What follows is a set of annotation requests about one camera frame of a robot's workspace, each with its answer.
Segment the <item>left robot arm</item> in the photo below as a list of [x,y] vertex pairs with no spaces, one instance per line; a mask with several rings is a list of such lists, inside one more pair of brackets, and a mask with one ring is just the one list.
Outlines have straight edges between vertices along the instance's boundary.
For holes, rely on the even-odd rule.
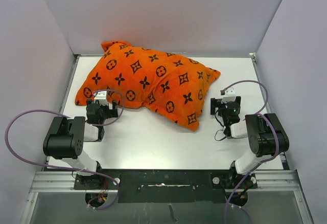
[[77,171],[77,175],[86,176],[86,183],[97,189],[104,183],[101,165],[93,160],[83,149],[85,142],[101,142],[104,138],[104,122],[118,117],[116,101],[112,108],[99,99],[87,100],[86,117],[55,117],[43,142],[46,156],[61,160]]

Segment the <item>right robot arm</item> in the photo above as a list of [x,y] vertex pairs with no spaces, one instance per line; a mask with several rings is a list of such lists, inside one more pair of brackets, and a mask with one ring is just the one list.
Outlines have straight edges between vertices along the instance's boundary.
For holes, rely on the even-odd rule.
[[245,174],[254,171],[254,167],[268,162],[289,149],[289,138],[277,115],[246,115],[242,121],[239,117],[241,97],[231,101],[211,98],[210,114],[222,127],[224,136],[220,139],[248,139],[249,149],[232,166],[234,171],[227,175],[228,183],[235,188],[246,181]]

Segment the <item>orange patterned pillowcase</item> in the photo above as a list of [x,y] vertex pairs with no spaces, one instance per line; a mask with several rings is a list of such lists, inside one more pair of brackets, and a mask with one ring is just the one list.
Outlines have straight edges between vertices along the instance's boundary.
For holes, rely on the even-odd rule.
[[85,106],[94,92],[107,89],[107,101],[156,112],[191,131],[199,128],[204,99],[221,73],[175,53],[134,47],[124,41],[101,44],[104,55],[77,91]]

